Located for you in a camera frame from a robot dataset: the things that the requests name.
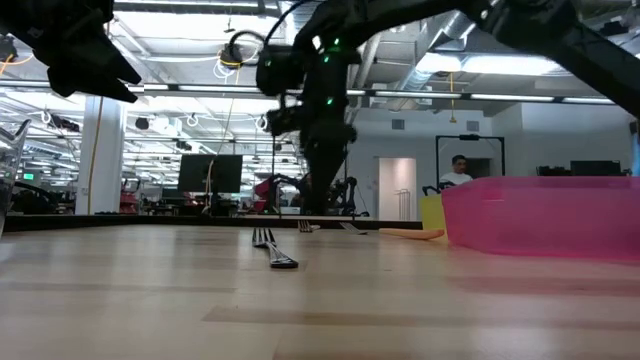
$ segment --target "white column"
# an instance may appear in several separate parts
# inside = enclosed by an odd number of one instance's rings
[[[127,112],[123,103],[108,98],[87,97],[82,128],[76,215],[119,211],[126,125]],[[93,176],[90,176],[92,163]]]

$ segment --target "computer monitor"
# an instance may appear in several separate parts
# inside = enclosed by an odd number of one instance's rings
[[[572,161],[573,176],[621,176],[620,161]]]
[[[162,189],[162,198],[163,199],[185,199],[184,192],[180,191],[176,188],[163,188]]]
[[[211,183],[214,189],[218,193],[239,193],[242,183],[242,155],[182,155],[178,190],[205,192],[209,164],[212,161]]]

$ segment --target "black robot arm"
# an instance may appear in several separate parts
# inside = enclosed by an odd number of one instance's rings
[[[121,82],[140,75],[113,46],[104,24],[113,19],[114,0],[4,0],[0,33],[22,40],[47,65],[51,88],[62,96],[76,91],[135,102]]]
[[[408,22],[459,10],[498,41],[546,56],[640,117],[640,60],[580,23],[570,0],[327,0],[318,5],[292,47],[266,45],[256,82],[269,96],[304,80],[302,104],[267,114],[272,128],[300,130],[313,174],[312,207],[322,213],[326,193],[356,139],[344,124],[349,65],[372,35]],[[313,39],[321,40],[320,49]]]
[[[315,36],[358,47],[380,31],[450,10],[507,46],[554,60],[640,117],[640,60],[582,24],[571,0],[328,0],[294,47],[310,49]]]

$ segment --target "wooden table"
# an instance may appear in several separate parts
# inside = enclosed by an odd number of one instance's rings
[[[5,234],[3,360],[640,359],[640,267],[437,243],[131,226]]]

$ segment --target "pink container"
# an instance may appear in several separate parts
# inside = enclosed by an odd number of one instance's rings
[[[454,245],[640,260],[640,178],[483,178],[443,191],[442,203]]]

